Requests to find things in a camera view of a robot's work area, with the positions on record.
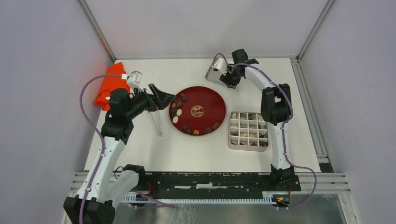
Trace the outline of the red round plate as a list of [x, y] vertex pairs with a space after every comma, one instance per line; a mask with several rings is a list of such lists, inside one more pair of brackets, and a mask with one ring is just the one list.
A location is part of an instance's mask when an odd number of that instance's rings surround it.
[[[176, 116], [178, 109], [182, 110], [182, 114], [178, 122], [174, 124], [172, 118]], [[207, 135], [205, 134], [207, 127], [212, 129], [212, 125], [216, 122], [222, 125], [226, 119], [226, 104], [215, 90], [203, 86], [192, 86], [176, 94], [176, 98], [168, 109], [168, 115], [171, 124], [179, 132], [190, 136], [204, 136]], [[198, 130], [199, 135], [193, 135], [194, 130]]]

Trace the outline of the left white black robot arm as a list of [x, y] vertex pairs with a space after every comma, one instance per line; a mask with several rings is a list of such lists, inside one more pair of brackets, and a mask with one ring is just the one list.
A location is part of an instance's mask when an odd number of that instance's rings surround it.
[[113, 223], [116, 208], [129, 191], [146, 186], [145, 169], [139, 165], [127, 165], [113, 184], [109, 182], [134, 128], [132, 120], [144, 111], [164, 110], [176, 98], [154, 84], [148, 86], [151, 94], [145, 89], [135, 89], [133, 93], [123, 88], [111, 91], [110, 109], [98, 131], [101, 144], [92, 167], [76, 195], [67, 197], [63, 204], [73, 224]]

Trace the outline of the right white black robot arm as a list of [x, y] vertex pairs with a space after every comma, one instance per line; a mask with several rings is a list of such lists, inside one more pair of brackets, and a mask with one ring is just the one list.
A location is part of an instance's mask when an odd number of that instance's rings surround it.
[[270, 78], [244, 49], [232, 52], [232, 59], [233, 64], [226, 65], [226, 71], [219, 79], [234, 89], [245, 78], [261, 92], [261, 116], [267, 123], [273, 153], [269, 183], [273, 189], [282, 190], [295, 175], [288, 156], [287, 124], [293, 117], [290, 86]]

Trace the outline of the pink tin box with dividers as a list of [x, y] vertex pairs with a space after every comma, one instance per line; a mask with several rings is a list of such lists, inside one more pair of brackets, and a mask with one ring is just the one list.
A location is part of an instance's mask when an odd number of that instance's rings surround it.
[[267, 122], [260, 113], [231, 112], [228, 146], [232, 150], [264, 152], [269, 146]]

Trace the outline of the silver serving tongs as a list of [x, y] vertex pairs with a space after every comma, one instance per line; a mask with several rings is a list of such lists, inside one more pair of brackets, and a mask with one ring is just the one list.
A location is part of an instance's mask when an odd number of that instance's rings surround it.
[[148, 112], [149, 115], [151, 116], [153, 123], [156, 127], [157, 133], [160, 137], [163, 136], [163, 131], [162, 131], [162, 124], [161, 124], [161, 116], [160, 116], [160, 112], [156, 111], [156, 112]]

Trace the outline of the silver tin lid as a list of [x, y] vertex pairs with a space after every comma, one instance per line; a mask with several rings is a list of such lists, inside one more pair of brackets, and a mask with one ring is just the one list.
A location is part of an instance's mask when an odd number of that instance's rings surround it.
[[221, 75], [223, 75], [225, 71], [226, 69], [224, 66], [220, 66], [220, 67], [210, 66], [205, 75], [205, 79], [209, 82], [225, 86], [225, 84], [220, 80]]

